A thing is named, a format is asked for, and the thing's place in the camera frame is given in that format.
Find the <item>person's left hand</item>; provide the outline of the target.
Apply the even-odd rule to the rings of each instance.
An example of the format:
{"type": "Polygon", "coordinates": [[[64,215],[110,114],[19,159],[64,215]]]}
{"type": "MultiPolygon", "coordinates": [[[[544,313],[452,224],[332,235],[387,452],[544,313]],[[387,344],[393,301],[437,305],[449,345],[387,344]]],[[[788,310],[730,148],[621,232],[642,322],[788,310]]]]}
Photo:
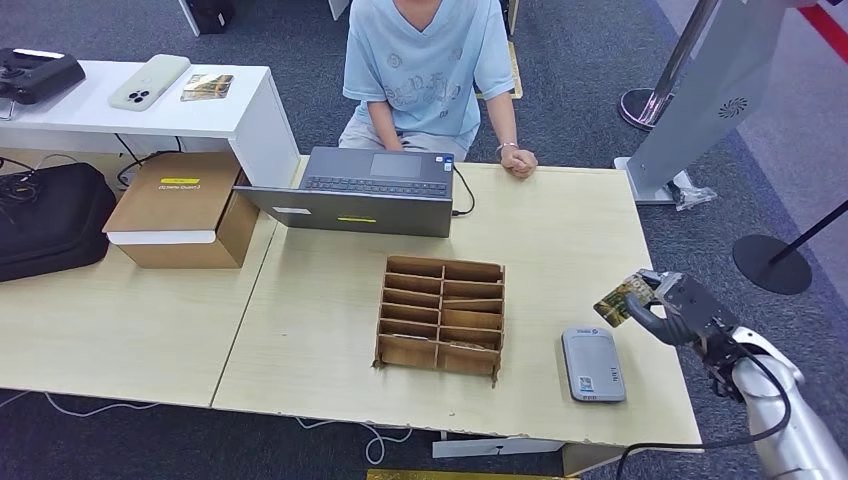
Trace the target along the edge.
{"type": "Polygon", "coordinates": [[[519,179],[530,177],[538,166],[535,154],[512,145],[504,146],[499,153],[501,166],[519,179]]]}

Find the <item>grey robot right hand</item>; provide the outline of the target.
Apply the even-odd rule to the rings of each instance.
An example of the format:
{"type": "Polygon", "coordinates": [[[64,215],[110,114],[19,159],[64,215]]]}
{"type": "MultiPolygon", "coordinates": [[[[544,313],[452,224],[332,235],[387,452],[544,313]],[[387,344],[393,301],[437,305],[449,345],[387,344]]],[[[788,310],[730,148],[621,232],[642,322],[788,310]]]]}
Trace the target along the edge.
{"type": "Polygon", "coordinates": [[[637,291],[633,288],[624,296],[624,305],[629,315],[643,328],[662,343],[671,346],[683,346],[694,342],[696,333],[691,330],[679,315],[668,314],[661,318],[653,313],[652,306],[660,305],[656,289],[660,286],[662,274],[648,269],[640,269],[634,275],[645,287],[637,291]]]}

